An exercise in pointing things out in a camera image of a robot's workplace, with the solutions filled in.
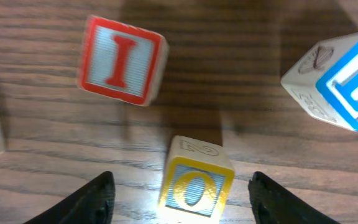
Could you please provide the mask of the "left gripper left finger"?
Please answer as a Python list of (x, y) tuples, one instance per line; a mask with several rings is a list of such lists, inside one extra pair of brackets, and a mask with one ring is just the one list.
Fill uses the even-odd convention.
[(105, 171), (25, 224), (111, 224), (115, 196), (113, 173)]

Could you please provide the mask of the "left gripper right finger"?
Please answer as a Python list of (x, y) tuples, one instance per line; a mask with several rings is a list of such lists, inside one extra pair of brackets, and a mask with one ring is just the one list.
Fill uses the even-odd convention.
[(257, 224), (339, 224), (263, 172), (254, 172), (248, 189)]

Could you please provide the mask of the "yellow O block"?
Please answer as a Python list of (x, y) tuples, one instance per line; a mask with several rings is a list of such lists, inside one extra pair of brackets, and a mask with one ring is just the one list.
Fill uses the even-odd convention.
[(234, 176), (222, 146), (176, 135), (165, 164), (159, 215), (182, 223), (218, 223)]

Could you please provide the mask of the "blue L block centre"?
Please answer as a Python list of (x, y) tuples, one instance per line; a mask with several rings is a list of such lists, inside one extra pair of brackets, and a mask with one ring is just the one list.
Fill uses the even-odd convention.
[(312, 117), (358, 131), (358, 33), (317, 42), (281, 79)]

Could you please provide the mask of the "red I block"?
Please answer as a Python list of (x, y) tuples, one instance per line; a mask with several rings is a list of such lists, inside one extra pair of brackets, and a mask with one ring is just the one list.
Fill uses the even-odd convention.
[(97, 95), (148, 106), (158, 95), (168, 53), (169, 44), (159, 33), (91, 15), (77, 85)]

